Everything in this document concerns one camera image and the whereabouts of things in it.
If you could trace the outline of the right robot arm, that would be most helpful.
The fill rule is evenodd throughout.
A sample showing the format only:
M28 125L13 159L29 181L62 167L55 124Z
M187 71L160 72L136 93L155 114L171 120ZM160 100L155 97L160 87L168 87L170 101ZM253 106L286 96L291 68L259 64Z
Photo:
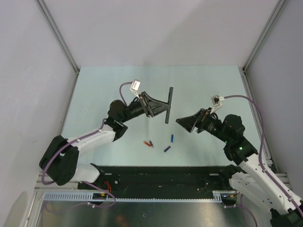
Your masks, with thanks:
M259 157L256 148L244 137L240 116L229 114L224 120L200 109L196 114L176 119L188 132L206 131L225 142L226 157L234 165L227 166L218 178L224 190L239 191L256 206L271 213L273 227L301 227L303 200L289 189Z

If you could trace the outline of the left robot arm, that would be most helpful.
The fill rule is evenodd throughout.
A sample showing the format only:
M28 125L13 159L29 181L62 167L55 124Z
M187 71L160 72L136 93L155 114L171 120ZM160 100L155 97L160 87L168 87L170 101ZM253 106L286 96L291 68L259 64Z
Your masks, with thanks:
M173 88L170 87L167 102L154 99L146 92L140 93L129 105L114 100L109 106L108 117L92 132L70 139L62 135L54 137L39 162L43 171L42 184L62 186L75 180L88 182L94 189L101 188L105 183L101 169L95 164L79 164L79 157L96 147L120 139L128 129L125 122L142 114L155 117L165 113L165 123L169 123L172 95Z

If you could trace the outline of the black remote control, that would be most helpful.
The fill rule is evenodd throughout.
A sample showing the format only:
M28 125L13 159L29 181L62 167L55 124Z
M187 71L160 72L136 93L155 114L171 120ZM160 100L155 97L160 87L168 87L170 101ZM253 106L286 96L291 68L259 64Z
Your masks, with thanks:
M167 110L166 110L166 116L165 116L165 123L169 123L169 116L170 116L170 110L171 110L171 103L172 103L172 96L173 96L173 87L169 88L169 95L168 95L168 102L167 102Z

